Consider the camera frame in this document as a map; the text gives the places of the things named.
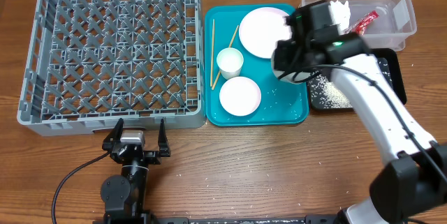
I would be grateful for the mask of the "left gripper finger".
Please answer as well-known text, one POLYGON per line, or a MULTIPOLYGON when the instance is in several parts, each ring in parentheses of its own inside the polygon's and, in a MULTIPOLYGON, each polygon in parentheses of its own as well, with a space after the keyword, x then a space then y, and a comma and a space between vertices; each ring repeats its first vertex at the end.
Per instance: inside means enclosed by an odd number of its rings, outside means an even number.
POLYGON ((114 145, 120 141, 124 127, 124 120, 120 118, 116 123, 115 127, 110 131, 110 133, 105 137, 102 143, 102 150, 112 151, 114 145))
POLYGON ((168 144, 168 138, 166 136, 166 128, 163 119, 161 119, 161 123, 159 126, 158 146, 160 157, 170 157, 170 147, 168 144))

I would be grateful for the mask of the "grey bowl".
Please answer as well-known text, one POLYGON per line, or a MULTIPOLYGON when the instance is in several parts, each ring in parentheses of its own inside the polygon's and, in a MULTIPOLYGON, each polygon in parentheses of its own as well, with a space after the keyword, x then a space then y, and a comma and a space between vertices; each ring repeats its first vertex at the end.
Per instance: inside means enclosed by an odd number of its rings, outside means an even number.
POLYGON ((301 84, 317 77, 321 73, 318 70, 302 70, 297 68, 272 68, 274 76, 281 82, 301 84))

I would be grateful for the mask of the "large white round plate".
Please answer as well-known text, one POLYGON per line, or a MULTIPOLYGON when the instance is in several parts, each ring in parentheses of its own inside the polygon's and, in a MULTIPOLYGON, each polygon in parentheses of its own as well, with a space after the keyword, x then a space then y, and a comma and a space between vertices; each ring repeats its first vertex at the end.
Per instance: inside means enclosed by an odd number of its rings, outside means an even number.
POLYGON ((286 25, 288 14, 278 8, 257 8, 244 16, 239 27, 239 39, 252 55, 271 59, 279 40, 291 38, 286 25))

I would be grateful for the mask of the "rice and brown food scrap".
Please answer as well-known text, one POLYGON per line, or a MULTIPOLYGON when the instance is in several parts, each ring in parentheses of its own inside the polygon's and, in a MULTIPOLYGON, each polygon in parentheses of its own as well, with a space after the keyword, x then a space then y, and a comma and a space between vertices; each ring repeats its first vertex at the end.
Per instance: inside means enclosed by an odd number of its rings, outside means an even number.
MULTIPOLYGON (((377 65, 385 81, 391 88, 394 88, 389 61, 385 58, 377 58, 377 65)), ((307 87, 309 90, 310 105, 315 110, 352 109, 346 96, 326 76, 319 75, 308 81, 307 87)))

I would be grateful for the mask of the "white plastic cup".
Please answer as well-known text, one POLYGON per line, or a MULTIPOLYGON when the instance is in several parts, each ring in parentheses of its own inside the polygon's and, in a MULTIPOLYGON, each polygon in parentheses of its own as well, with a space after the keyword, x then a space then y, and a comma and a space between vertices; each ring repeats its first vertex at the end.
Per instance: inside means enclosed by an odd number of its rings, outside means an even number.
POLYGON ((244 57, 242 53, 232 47, 221 50, 217 55, 217 65, 221 75, 227 80, 240 74, 243 63, 244 57))

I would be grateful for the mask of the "small white round plate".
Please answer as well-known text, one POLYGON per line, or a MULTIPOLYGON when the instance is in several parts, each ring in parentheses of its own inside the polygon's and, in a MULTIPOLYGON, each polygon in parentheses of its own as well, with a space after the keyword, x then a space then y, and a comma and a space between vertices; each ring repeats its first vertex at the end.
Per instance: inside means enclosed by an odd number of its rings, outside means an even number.
POLYGON ((261 89, 248 77, 233 77, 220 89, 219 102, 227 113, 245 117, 255 112, 261 104, 261 89))

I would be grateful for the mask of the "white paper napkin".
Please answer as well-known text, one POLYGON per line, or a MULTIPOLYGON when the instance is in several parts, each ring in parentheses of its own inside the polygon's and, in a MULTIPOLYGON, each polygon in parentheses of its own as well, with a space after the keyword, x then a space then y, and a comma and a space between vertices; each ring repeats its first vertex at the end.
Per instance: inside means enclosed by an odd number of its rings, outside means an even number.
POLYGON ((349 2, 345 1, 330 1, 330 12, 332 15, 332 21, 337 25, 340 33, 345 33, 350 24, 351 10, 349 8, 349 2))

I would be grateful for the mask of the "red snack wrapper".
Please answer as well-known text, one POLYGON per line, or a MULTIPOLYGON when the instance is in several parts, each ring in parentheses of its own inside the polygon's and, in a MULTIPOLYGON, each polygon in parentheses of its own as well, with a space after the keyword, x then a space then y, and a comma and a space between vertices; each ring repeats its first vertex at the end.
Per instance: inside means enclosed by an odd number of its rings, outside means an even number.
POLYGON ((358 20, 354 25, 351 25, 346 32, 356 33, 358 35, 363 35, 367 27, 379 17, 379 14, 373 10, 372 12, 366 14, 362 19, 358 20))

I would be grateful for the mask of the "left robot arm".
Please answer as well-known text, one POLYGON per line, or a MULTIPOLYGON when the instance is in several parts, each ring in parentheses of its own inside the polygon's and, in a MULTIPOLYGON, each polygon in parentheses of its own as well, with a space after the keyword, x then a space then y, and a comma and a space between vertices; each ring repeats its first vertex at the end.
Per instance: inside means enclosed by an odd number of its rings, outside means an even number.
POLYGON ((121 174, 108 177, 101 185, 105 203, 104 223, 157 223, 150 210, 143 209, 150 165, 160 165, 170 156, 164 121, 159 126, 158 149, 145 149, 141 130, 125 130, 120 119, 104 139, 102 149, 122 166, 121 174))

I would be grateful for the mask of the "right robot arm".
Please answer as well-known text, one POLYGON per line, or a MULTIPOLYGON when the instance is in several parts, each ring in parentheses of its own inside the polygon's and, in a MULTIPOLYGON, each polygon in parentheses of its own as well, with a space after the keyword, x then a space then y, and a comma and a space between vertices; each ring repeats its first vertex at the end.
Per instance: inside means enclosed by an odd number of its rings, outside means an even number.
POLYGON ((357 33, 342 33, 330 3, 297 8, 285 19, 291 37, 277 43, 272 69, 300 84, 326 76, 349 100, 373 137, 383 169, 369 197, 334 217, 335 223, 406 223, 446 203, 446 147, 407 111, 357 33))

